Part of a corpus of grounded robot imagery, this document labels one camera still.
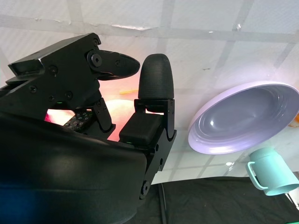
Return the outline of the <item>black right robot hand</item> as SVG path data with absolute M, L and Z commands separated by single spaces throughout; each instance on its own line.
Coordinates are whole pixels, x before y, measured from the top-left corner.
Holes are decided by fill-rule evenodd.
M 176 138 L 171 64 L 100 50 L 97 34 L 9 65 L 0 90 L 0 221 L 122 224 L 146 197 Z M 140 74 L 135 111 L 115 130 L 100 81 Z

